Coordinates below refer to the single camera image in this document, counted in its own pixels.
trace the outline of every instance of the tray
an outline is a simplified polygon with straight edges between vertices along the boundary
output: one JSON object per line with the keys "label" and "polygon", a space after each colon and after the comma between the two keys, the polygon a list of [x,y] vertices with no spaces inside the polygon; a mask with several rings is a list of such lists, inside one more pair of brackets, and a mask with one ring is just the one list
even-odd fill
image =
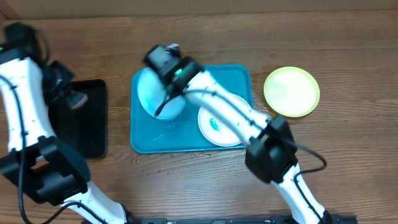
{"label": "tray", "polygon": [[[242,65],[210,65],[205,69],[225,89],[244,98],[254,107],[250,73]],[[173,121],[159,121],[147,114],[137,96],[137,81],[142,70],[131,81],[130,144],[141,154],[167,152],[193,152],[225,149],[243,149],[239,144],[232,147],[216,146],[207,141],[198,127],[199,106],[187,103]]]}

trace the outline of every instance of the wall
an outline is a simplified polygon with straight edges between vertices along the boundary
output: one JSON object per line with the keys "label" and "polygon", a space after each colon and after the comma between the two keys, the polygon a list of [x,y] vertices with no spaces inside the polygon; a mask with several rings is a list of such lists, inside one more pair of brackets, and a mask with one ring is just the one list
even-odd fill
{"label": "wall", "polygon": [[396,0],[0,0],[8,19],[398,9]]}

